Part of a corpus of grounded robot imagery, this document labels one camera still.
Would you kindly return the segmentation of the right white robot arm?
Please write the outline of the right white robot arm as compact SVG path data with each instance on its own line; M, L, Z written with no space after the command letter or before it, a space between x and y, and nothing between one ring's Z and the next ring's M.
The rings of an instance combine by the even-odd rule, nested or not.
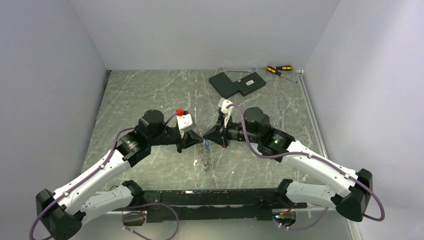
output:
M276 203L287 208L294 203L309 203L335 209L354 222L366 217L371 199L373 175L362 168L358 171L336 164L312 151L290 134L272 127L270 118L259 107L243 113L243 121L235 123L224 108L219 110L215 126L204 138L224 148L230 141L252 145L255 154L296 167L321 181L322 185L284 179L275 193Z

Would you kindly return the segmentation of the metal keyring with keys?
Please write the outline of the metal keyring with keys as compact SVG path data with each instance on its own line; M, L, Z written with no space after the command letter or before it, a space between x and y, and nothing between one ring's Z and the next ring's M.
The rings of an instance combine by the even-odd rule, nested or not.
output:
M207 174L212 167L212 158L210 156L210 153L211 153L210 144L209 144L209 148L206 148L204 145L204 138L203 138L203 141L197 145L197 153L200 155L200 160L203 165L203 170Z

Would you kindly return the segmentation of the blue tagged key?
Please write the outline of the blue tagged key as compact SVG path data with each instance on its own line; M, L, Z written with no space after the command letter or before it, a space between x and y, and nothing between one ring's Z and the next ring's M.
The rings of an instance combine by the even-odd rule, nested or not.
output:
M210 142L207 139L204 139L203 144L207 149L210 148Z

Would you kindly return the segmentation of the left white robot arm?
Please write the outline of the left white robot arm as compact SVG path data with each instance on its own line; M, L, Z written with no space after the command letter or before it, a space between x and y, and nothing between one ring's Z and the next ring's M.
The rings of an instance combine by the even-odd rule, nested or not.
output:
M96 192L148 157L153 146L176 145L181 153L202 143L200 135L194 132L196 123L191 114L177 109L173 116L177 123L170 127L161 111L146 111L136 126L118 132L111 149L96 164L62 187L41 190L35 197L37 218L29 238L34 239L38 222L50 234L49 240L69 240L83 225L111 210L139 209L144 203L144 191L133 180L99 195Z

